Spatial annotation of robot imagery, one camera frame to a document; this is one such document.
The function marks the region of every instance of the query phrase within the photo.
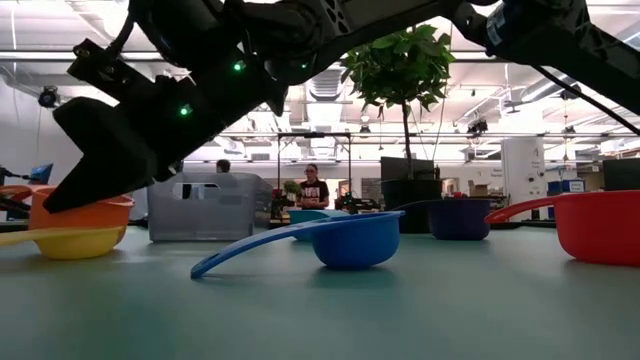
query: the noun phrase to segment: green led light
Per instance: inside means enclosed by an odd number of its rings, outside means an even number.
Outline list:
[[[191,105],[184,105],[183,107],[180,108],[180,110],[178,110],[178,114],[180,114],[180,116],[187,116],[192,112],[193,112],[193,109],[191,108]]]
[[[244,61],[240,60],[237,63],[233,64],[233,71],[239,72],[244,70],[247,67],[247,64]]]

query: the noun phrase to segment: black t-shirt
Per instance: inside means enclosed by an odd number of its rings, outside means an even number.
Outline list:
[[[324,181],[316,180],[312,184],[307,181],[303,181],[300,183],[300,187],[302,188],[302,193],[300,194],[300,198],[302,199],[316,199],[318,202],[322,202],[322,200],[329,197],[329,188],[327,187],[327,183]]]

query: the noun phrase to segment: plant pot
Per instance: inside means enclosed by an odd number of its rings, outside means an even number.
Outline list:
[[[442,181],[423,180],[388,180],[380,184],[384,196],[385,209],[392,210],[402,205],[422,200],[442,199]],[[428,234],[429,209],[415,207],[406,210],[400,218],[401,234]]]

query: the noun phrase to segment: computer screen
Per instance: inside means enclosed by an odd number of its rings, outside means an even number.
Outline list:
[[[640,158],[604,160],[606,191],[640,190]]]
[[[412,159],[414,179],[435,179],[435,169],[432,160]],[[380,158],[380,180],[401,180],[409,175],[409,167],[405,158]]]
[[[31,185],[47,185],[49,184],[49,178],[51,177],[51,171],[53,170],[53,164],[45,164],[40,165],[38,167],[34,167],[31,170],[31,180],[29,180],[29,184]]]

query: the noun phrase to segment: tree trunk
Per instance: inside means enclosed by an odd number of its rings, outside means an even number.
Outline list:
[[[407,178],[413,180],[413,159],[411,158],[411,138],[409,137],[409,105],[406,102],[402,103],[402,124],[404,125],[404,151],[407,156],[407,168],[409,174]]]

